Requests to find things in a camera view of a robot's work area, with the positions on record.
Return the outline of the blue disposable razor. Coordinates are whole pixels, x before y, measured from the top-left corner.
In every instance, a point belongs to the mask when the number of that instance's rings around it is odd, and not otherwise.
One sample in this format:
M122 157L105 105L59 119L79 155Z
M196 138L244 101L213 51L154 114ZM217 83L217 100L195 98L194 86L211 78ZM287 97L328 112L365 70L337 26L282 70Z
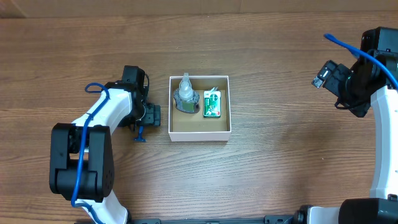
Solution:
M146 142L146 140L143 138L143 132L144 132L144 127L140 126L138 135L136 138L134 138L134 140L138 142Z

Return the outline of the clear pump soap bottle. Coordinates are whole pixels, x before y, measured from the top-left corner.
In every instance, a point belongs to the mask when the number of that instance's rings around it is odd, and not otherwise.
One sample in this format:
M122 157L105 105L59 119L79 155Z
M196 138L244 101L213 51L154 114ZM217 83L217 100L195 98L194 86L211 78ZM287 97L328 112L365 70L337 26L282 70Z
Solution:
M200 110L200 95L192 88L189 74L184 73L178 88L174 91L175 107L188 114L198 113Z

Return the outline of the green soap pack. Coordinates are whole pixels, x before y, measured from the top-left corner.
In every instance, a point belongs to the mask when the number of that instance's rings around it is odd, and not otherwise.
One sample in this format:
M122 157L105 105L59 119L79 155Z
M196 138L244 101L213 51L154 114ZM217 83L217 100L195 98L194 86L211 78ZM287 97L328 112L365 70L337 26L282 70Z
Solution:
M221 92L217 87L204 91L203 106L204 118L221 117Z

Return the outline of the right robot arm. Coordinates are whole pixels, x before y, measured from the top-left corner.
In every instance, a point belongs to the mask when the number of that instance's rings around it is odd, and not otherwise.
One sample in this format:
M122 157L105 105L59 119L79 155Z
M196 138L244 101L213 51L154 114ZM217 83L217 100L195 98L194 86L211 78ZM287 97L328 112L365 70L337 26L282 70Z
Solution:
M397 74L394 57L359 59L351 68L327 61L312 81L337 96L336 107L359 118L373 109L376 163L368 198L339 207L303 205L287 223L397 223Z

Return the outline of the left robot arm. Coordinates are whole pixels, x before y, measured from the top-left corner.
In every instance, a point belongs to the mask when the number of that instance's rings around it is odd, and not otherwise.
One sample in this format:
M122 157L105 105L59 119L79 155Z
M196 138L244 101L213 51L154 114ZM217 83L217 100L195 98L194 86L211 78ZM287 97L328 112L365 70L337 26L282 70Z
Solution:
M160 107L148 103L149 84L132 78L89 83L94 105L71 123L57 123L50 140L49 185L54 194L83 209L93 223L131 223L130 211L113 190L111 136L118 127L159 126Z

